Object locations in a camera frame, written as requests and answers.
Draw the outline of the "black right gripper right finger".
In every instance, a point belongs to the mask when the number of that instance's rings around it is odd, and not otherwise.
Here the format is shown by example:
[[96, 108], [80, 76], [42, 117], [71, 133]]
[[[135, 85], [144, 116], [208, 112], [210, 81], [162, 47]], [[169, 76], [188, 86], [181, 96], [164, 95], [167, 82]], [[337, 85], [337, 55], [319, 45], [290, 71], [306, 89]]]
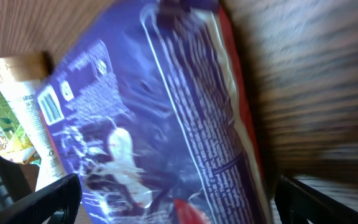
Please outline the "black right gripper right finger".
[[358, 212], [299, 180], [280, 176], [274, 198], [283, 224], [358, 224]]

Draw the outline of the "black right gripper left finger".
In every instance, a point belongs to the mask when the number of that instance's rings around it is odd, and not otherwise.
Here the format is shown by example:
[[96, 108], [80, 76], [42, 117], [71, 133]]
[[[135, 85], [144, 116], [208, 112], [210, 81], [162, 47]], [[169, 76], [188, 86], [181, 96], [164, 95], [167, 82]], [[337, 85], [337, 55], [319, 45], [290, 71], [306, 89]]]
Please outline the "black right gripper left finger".
[[79, 177], [68, 174], [0, 211], [0, 224], [74, 224], [82, 189]]

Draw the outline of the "green juice carton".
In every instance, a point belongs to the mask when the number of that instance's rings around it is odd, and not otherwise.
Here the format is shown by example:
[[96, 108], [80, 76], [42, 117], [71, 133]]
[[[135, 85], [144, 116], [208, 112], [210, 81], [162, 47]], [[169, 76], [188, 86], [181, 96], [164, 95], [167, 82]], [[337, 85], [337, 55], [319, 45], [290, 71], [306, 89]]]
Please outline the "green juice carton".
[[0, 156], [17, 164], [40, 162], [24, 128], [0, 92]]

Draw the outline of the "purple Carefree packet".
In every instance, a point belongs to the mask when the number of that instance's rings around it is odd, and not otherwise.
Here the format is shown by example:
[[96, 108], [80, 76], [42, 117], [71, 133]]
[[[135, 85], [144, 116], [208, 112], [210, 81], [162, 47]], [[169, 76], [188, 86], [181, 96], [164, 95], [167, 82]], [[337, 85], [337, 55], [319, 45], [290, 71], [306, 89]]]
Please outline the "purple Carefree packet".
[[37, 90], [93, 223], [271, 223], [218, 1], [118, 1]]

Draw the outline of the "white tube gold cap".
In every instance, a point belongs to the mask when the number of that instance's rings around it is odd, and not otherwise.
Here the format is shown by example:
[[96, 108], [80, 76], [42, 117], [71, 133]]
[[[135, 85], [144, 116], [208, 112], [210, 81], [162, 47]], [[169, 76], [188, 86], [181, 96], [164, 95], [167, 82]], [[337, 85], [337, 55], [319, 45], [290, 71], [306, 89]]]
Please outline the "white tube gold cap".
[[36, 191], [67, 174], [53, 147], [35, 97], [36, 89], [48, 75], [48, 63], [43, 53], [0, 57], [0, 92], [41, 158]]

